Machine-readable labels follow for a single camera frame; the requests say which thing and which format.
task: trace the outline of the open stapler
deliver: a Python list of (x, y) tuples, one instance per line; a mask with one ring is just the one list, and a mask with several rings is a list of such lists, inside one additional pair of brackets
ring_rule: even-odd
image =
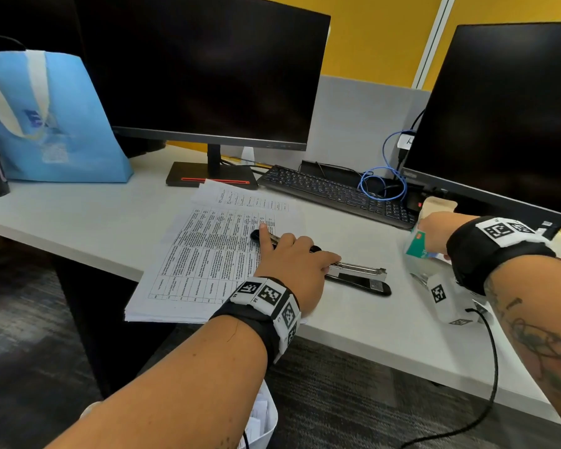
[[(251, 239), (259, 243), (260, 231), (254, 230), (251, 234)], [(272, 241), (272, 245), (276, 248), (279, 237), (271, 234), (270, 241)], [(314, 245), (310, 252), (314, 253), (320, 250), (322, 249)], [(336, 262), (330, 265), (326, 279), (380, 296), (391, 295), (391, 288), (385, 283), (386, 269), (384, 268), (369, 268), (368, 266), (360, 266), (358, 264)]]

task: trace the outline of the black keyboard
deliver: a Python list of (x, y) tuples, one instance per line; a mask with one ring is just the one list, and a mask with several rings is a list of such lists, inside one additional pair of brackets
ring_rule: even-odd
[[(278, 165), (263, 175), (258, 184), (401, 229), (413, 228), (418, 220), (418, 213), (408, 210), (399, 200), (378, 202), (356, 188)], [(373, 193), (370, 195), (382, 198)]]

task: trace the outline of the white metal divider frame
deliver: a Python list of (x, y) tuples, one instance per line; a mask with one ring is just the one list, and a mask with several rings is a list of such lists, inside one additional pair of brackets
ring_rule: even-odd
[(449, 15), (451, 14), (451, 9), (453, 9), (454, 3), (455, 0), (441, 0), (440, 2), (439, 11), (436, 13), (436, 17), (434, 18), (434, 24), (430, 30), (430, 36), (426, 42), (426, 47), (424, 48), (424, 53), (422, 54), (418, 71), (416, 72), (416, 76), (411, 84), (411, 88), (413, 89), (423, 89), (424, 87), (428, 70), (432, 65), (436, 49), (439, 47), (440, 38), (443, 35), (444, 27), (449, 20)]

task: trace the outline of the gray carpet floor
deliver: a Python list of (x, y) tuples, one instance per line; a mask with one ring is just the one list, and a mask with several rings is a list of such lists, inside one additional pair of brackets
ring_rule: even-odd
[[(157, 362), (193, 331), (179, 325)], [(395, 448), (460, 427), (486, 401), (296, 338), (266, 376), (279, 410), (270, 449)], [(0, 449), (39, 449), (99, 400), (58, 279), (42, 253), (0, 250)], [(561, 449), (561, 426), (496, 406), (465, 435), (420, 448)]]

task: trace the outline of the blue tote bag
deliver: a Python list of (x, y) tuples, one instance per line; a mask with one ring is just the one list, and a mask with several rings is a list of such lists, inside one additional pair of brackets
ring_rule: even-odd
[(133, 174), (81, 59), (0, 52), (0, 156), (8, 179), (127, 182)]

